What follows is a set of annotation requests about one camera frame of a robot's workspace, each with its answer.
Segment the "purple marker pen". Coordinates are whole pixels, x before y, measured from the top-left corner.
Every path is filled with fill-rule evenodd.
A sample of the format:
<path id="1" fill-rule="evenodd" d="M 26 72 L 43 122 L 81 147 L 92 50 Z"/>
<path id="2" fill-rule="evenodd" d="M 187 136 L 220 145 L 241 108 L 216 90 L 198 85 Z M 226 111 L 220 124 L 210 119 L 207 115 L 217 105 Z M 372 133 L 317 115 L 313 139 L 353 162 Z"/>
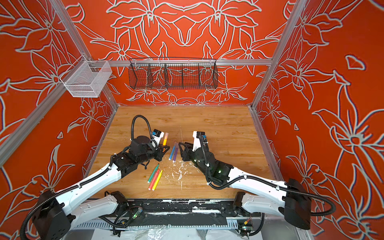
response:
<path id="1" fill-rule="evenodd" d="M 172 157 L 173 163 L 176 161 L 178 151 L 179 151 L 179 146 L 178 146 L 178 144 L 175 144 L 175 149 L 174 149 L 174 153 L 173 153 L 173 157 Z"/>

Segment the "pink marker pen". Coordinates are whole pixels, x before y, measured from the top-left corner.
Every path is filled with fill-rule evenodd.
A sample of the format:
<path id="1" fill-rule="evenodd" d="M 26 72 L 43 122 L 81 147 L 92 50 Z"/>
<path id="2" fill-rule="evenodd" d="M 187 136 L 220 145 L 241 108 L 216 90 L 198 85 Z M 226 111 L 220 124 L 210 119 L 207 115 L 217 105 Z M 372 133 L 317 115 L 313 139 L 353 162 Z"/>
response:
<path id="1" fill-rule="evenodd" d="M 154 177 L 153 177 L 153 179 L 152 179 L 150 185 L 149 185 L 148 190 L 152 190 L 153 186 L 155 185 L 155 182 L 156 182 L 156 180 L 157 180 L 157 177 L 158 177 L 159 173 L 160 173 L 160 170 L 158 169 L 158 170 L 156 171 L 156 173 L 155 173 L 155 175 L 154 175 Z"/>

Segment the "white mesh wall basket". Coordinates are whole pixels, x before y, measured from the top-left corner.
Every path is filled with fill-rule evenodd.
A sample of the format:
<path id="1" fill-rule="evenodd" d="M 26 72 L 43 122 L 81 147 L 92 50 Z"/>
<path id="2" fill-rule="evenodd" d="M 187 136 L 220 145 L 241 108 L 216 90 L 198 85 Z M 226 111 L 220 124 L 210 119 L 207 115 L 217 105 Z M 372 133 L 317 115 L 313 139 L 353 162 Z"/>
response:
<path id="1" fill-rule="evenodd" d="M 102 61 L 100 67 L 91 67 L 88 61 L 80 61 L 60 80 L 74 98 L 97 98 L 111 75 L 112 69 L 107 61 Z"/>

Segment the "yellow marker pen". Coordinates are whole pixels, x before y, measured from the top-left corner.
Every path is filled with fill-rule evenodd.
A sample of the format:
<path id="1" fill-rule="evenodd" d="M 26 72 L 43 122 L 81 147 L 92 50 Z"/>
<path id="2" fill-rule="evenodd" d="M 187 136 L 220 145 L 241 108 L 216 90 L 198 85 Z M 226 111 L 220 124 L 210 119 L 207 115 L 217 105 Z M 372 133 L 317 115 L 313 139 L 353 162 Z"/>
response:
<path id="1" fill-rule="evenodd" d="M 156 179 L 156 181 L 155 181 L 155 183 L 154 183 L 154 185 L 152 187 L 152 191 L 156 190 L 156 188 L 157 188 L 157 186 L 159 184 L 159 181 L 160 181 L 160 179 L 162 177 L 162 174 L 163 174 L 163 170 L 160 171 L 160 173 L 159 173 L 159 175 L 158 175 L 158 177 L 157 177 L 157 179 Z"/>

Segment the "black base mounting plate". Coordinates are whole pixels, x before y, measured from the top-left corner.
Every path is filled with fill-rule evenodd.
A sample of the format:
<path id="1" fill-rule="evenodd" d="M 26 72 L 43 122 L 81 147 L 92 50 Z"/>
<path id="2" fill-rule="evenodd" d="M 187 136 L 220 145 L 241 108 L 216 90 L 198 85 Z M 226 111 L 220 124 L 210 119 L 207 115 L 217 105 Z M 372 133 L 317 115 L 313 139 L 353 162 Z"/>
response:
<path id="1" fill-rule="evenodd" d="M 128 199 L 132 213 L 170 215 L 183 213 L 216 214 L 224 217 L 250 217 L 246 210 L 231 199 Z"/>

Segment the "green marker pen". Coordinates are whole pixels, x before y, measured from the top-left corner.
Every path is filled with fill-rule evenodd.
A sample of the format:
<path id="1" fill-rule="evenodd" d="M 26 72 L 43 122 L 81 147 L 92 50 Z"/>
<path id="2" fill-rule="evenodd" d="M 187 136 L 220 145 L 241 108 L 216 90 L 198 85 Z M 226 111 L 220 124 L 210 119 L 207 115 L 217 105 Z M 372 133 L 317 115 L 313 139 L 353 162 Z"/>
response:
<path id="1" fill-rule="evenodd" d="M 148 179 L 148 183 L 150 184 L 153 180 L 153 178 L 155 177 L 155 174 L 157 172 L 157 170 L 159 169 L 159 164 L 154 168 L 152 174 L 150 175 L 150 178 Z"/>

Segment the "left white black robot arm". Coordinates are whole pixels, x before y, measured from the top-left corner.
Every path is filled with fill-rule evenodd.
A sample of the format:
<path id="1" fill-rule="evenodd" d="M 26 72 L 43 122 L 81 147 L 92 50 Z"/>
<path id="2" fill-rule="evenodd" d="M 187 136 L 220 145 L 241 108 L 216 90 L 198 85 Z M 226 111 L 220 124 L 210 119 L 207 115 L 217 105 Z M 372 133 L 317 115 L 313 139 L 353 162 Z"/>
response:
<path id="1" fill-rule="evenodd" d="M 88 198 L 115 183 L 138 166 L 146 167 L 150 160 L 162 161 L 169 146 L 162 145 L 164 132 L 150 130 L 147 136 L 131 136 L 131 143 L 94 174 L 59 192 L 46 191 L 27 214 L 20 228 L 20 238 L 28 239 L 27 226 L 32 223 L 42 240 L 60 240 L 78 225 L 112 214 L 130 212 L 126 197 L 119 191 L 88 202 Z"/>

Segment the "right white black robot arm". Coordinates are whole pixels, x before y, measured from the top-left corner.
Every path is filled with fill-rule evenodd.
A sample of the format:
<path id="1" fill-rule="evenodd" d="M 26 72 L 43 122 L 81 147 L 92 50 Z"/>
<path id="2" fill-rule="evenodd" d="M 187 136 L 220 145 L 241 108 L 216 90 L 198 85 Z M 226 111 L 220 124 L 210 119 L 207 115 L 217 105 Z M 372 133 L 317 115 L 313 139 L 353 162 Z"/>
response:
<path id="1" fill-rule="evenodd" d="M 324 217 L 336 211 L 332 200 L 306 192 L 294 179 L 288 182 L 270 180 L 217 160 L 209 150 L 204 132 L 195 132 L 193 143 L 178 145 L 182 160 L 192 162 L 204 174 L 208 186 L 217 191 L 242 190 L 238 195 L 239 208 L 250 214 L 281 216 L 292 226 L 309 230 L 312 217 Z"/>

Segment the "blue marker pen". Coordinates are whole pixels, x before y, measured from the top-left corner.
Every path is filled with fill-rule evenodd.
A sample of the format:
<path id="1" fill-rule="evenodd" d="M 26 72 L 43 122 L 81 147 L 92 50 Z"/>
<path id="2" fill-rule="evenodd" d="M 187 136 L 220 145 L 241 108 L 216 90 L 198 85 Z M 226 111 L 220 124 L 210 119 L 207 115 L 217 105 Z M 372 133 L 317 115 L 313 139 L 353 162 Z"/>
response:
<path id="1" fill-rule="evenodd" d="M 176 144 L 174 144 L 174 146 L 173 146 L 173 148 L 172 148 L 171 154 L 170 154 L 170 156 L 169 156 L 169 160 L 172 160 L 172 159 L 173 159 L 175 150 L 176 150 Z"/>

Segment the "orange marker pen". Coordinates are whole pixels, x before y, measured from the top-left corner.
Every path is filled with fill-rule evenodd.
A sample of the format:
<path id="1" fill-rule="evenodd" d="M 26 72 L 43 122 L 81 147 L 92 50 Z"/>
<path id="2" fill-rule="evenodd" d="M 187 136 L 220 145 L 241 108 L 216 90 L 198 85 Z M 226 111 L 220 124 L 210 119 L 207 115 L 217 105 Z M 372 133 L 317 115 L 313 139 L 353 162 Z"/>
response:
<path id="1" fill-rule="evenodd" d="M 168 136 L 169 136 L 169 133 L 165 133 L 164 140 L 163 140 L 163 146 L 167 145 Z"/>

